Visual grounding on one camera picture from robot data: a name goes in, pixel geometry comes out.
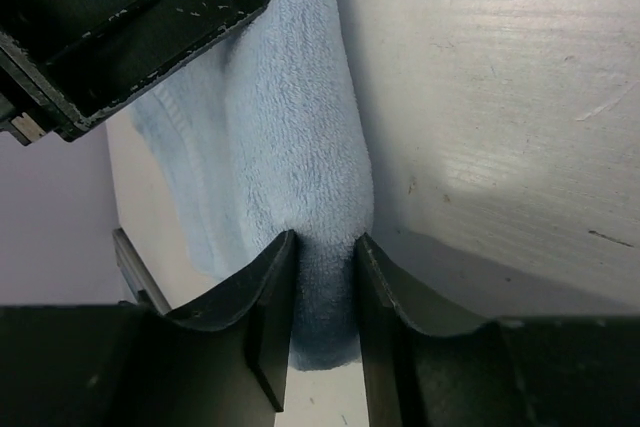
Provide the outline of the light blue towel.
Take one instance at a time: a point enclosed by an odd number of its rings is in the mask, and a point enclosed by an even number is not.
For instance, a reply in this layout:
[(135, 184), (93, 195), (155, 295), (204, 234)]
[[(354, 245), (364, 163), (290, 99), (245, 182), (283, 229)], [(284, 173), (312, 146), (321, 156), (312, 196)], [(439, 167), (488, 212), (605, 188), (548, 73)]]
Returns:
[(224, 280), (294, 231), (291, 364), (355, 361), (351, 258), (373, 225), (374, 188), (337, 1), (270, 0), (129, 112), (169, 185), (192, 266)]

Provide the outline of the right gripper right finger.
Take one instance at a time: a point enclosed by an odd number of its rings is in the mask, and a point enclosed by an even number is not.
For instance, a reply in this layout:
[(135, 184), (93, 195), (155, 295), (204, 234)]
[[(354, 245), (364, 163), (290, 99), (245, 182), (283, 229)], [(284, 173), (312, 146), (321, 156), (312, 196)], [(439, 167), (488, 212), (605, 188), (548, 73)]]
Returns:
[(355, 304), (373, 426), (635, 426), (639, 320), (486, 320), (441, 297), (369, 236)]

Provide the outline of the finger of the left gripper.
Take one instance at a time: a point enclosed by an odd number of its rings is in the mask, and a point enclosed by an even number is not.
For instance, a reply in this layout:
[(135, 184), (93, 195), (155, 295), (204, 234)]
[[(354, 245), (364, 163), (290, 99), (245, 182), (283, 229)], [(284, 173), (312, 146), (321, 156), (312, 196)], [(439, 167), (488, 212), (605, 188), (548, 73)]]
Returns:
[(1, 128), (72, 142), (270, 0), (1, 0)]

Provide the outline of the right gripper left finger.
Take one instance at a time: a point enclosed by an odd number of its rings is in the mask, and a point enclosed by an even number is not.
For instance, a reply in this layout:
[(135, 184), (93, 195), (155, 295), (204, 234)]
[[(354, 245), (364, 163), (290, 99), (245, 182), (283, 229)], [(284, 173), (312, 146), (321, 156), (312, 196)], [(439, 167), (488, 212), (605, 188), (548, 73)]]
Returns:
[(144, 304), (1, 311), (5, 426), (271, 426), (283, 411), (297, 239), (160, 314)]

